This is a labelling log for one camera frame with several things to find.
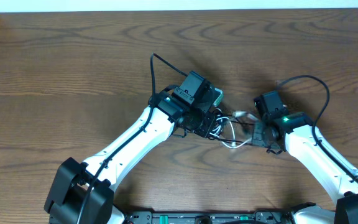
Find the connector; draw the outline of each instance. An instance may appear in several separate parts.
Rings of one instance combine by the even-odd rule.
[[[253,115],[252,113],[248,112],[248,111],[235,111],[233,112],[233,117],[235,118],[240,118],[243,116],[246,116],[247,118],[253,120],[253,121],[258,121],[258,117],[256,117],[255,115]]]

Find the wooden table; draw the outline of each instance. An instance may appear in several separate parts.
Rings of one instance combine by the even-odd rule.
[[[231,109],[295,75],[331,88],[319,122],[358,167],[358,9],[0,14],[0,223],[46,223],[58,166],[82,161],[125,131],[151,95],[152,52],[224,91]],[[157,89],[183,81],[155,62]],[[284,89],[315,117],[325,92],[313,80]],[[188,136],[158,145],[116,192],[123,208],[244,211],[316,202],[327,193],[288,154],[231,152]]]

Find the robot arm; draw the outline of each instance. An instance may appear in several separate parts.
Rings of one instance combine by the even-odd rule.
[[[125,217],[113,205],[113,198],[123,178],[176,128],[208,137],[216,122],[209,109],[217,106],[222,98],[221,90],[195,72],[190,72],[181,86],[166,87],[155,99],[150,99],[153,106],[147,107],[107,148],[81,164],[69,158],[59,167],[44,210],[61,224],[121,224]],[[153,112],[146,124],[151,108]],[[93,187],[86,191],[82,185]]]
[[[316,134],[321,143],[348,170],[358,176],[358,169],[347,161],[316,128]],[[358,194],[358,183],[354,182],[316,145],[311,133],[311,126],[304,125],[293,129],[285,135],[285,149],[291,156],[297,158],[324,187],[335,206],[338,199],[345,197],[347,192]]]
[[[108,147],[97,154],[85,159],[86,171],[95,175],[96,171],[108,155],[112,154],[118,146],[131,137],[141,128],[147,120],[150,107],[147,107],[139,119],[121,136],[119,136]],[[170,122],[167,114],[158,108],[154,108],[152,118],[145,131],[140,133],[129,144],[121,149],[109,162],[108,166],[100,173],[98,179],[110,181],[110,188],[116,191],[118,185],[128,172],[156,145],[168,139],[175,123]]]
[[[312,120],[304,113],[289,114],[277,91],[263,94],[254,102],[262,118],[259,129],[263,129],[263,140],[255,142],[279,149],[276,154],[288,151],[297,158],[324,187],[336,206],[336,213],[315,207],[299,210],[293,214],[295,222],[358,223],[358,183],[346,173],[349,170],[358,181],[358,169],[338,153],[316,128],[316,137],[326,150],[324,152],[313,137]]]

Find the white wall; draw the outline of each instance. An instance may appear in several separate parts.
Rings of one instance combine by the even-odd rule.
[[[358,7],[358,0],[0,0],[0,12],[161,11]]]

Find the black cable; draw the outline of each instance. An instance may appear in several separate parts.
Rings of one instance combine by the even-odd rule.
[[[217,137],[213,137],[213,139],[210,139],[210,140],[218,140],[218,141],[225,142],[225,143],[232,143],[232,142],[240,143],[240,144],[243,143],[243,141],[232,140],[232,139],[222,139],[222,138],[217,138]]]
[[[187,77],[187,74],[186,74],[186,73],[184,73],[183,71],[177,69],[175,66],[171,65],[169,62],[167,62],[166,60],[164,60],[162,57],[160,57],[160,56],[157,55],[156,53],[153,53],[153,55],[154,55],[156,58],[160,59],[163,63],[165,63],[166,65],[168,65],[169,67],[171,67],[172,69],[174,69],[175,71],[177,71],[178,73],[180,73],[180,74],[182,74],[182,75],[184,75],[184,76]]]
[[[94,186],[94,184],[96,183],[100,173],[102,172],[102,170],[109,164],[109,161],[122,149],[124,148],[128,143],[130,143],[134,138],[136,138],[142,131],[146,132],[146,127],[147,125],[150,123],[150,120],[152,119],[152,115],[153,115],[153,110],[155,108],[155,75],[154,75],[154,66],[153,66],[153,56],[156,56],[158,59],[163,60],[162,58],[160,58],[160,56],[158,56],[155,53],[152,53],[152,55],[150,56],[150,70],[151,70],[151,75],[152,75],[152,104],[150,106],[150,113],[147,117],[146,122],[144,123],[144,125],[135,133],[133,134],[131,137],[129,137],[124,143],[122,143],[110,156],[107,157],[107,159],[105,159],[103,161],[103,163],[100,165],[98,171],[95,173],[95,175],[92,178],[91,183],[89,184],[89,187],[86,191],[86,195],[85,198],[82,202],[81,208],[80,208],[80,213],[78,214],[78,219],[77,219],[77,224],[81,223],[81,219],[83,217],[84,214],[84,209],[85,209],[85,205],[89,200],[89,197],[91,195],[91,191],[92,188]]]
[[[169,92],[169,91],[173,90],[174,88],[178,88],[178,87],[179,87],[178,85],[169,85],[169,86],[165,87],[165,89],[163,89],[162,91]]]
[[[236,124],[241,124],[241,125],[255,125],[254,123],[246,123],[246,122],[242,122],[242,121],[231,121],[232,123],[236,123]]]
[[[311,78],[316,80],[317,82],[320,82],[320,84],[322,84],[324,86],[324,88],[326,89],[326,93],[327,93],[327,98],[326,98],[326,102],[323,106],[323,109],[321,109],[320,113],[317,115],[317,118],[315,119],[315,121],[313,122],[313,125],[311,127],[311,133],[313,135],[313,139],[316,141],[317,145],[321,148],[321,150],[332,160],[334,161],[334,163],[341,168],[346,175],[348,175],[354,182],[358,183],[358,175],[353,175],[353,173],[351,171],[349,171],[341,162],[339,162],[331,153],[329,153],[329,151],[323,146],[323,144],[321,143],[321,141],[317,138],[316,135],[316,125],[318,120],[320,119],[321,115],[324,113],[324,110],[326,109],[328,103],[329,103],[329,88],[327,86],[327,84],[325,84],[325,82],[323,82],[322,80],[320,80],[317,77],[314,77],[312,75],[300,75],[297,77],[292,77],[289,78],[287,80],[285,80],[284,82],[281,82],[277,87],[276,90],[279,90],[282,86],[284,86],[286,83],[292,81],[292,80],[296,80],[299,78]]]

